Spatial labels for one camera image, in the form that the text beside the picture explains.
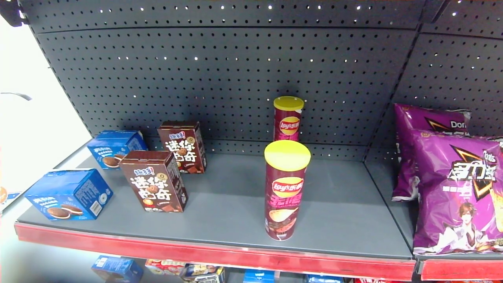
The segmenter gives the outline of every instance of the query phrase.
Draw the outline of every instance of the white wall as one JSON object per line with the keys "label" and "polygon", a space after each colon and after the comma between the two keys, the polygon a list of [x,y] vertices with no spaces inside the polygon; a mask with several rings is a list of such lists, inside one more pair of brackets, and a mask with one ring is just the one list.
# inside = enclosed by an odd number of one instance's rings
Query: white wall
{"label": "white wall", "polygon": [[91,137],[28,26],[0,17],[0,183],[23,191]]}

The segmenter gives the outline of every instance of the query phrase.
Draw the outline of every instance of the anime character illustration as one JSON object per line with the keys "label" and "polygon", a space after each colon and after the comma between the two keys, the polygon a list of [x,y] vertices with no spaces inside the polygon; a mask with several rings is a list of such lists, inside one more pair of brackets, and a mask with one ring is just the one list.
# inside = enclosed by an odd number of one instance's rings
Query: anime character illustration
{"label": "anime character illustration", "polygon": [[461,224],[452,226],[444,223],[445,231],[440,234],[438,243],[430,248],[421,248],[421,253],[440,253],[444,250],[452,252],[482,252],[491,248],[485,228],[478,230],[472,222],[476,208],[465,202],[459,207]]}

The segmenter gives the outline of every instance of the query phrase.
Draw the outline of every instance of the yellow lid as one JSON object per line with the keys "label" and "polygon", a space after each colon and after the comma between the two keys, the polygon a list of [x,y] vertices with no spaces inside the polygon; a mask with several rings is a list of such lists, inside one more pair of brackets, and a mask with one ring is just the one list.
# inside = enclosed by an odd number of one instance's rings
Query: yellow lid
{"label": "yellow lid", "polygon": [[277,140],[267,145],[264,156],[269,165],[287,172],[302,170],[311,160],[311,152],[305,145],[288,139]]}
{"label": "yellow lid", "polygon": [[280,96],[274,100],[274,107],[283,111],[295,111],[304,108],[304,100],[295,96]]}

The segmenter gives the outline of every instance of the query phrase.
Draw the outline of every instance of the chip canister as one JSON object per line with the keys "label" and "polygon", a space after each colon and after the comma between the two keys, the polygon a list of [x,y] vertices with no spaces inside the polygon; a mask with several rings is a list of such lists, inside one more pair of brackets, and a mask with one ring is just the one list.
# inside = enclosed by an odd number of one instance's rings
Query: chip canister
{"label": "chip canister", "polygon": [[274,100],[274,140],[299,141],[300,114],[304,101],[294,96],[280,96]]}
{"label": "chip canister", "polygon": [[264,156],[266,232],[274,240],[284,241],[293,235],[297,222],[311,152],[296,141],[278,140],[266,147]]}

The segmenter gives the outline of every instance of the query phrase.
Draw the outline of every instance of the lay's logo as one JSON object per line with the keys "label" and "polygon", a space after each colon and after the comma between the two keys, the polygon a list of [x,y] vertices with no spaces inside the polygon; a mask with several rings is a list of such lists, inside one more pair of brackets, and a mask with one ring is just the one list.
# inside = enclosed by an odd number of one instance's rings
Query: lay's logo
{"label": "lay's logo", "polygon": [[273,192],[279,197],[293,197],[300,193],[304,179],[299,177],[284,177],[273,181]]}
{"label": "lay's logo", "polygon": [[280,122],[280,130],[286,135],[293,135],[299,129],[300,119],[295,116],[286,117]]}

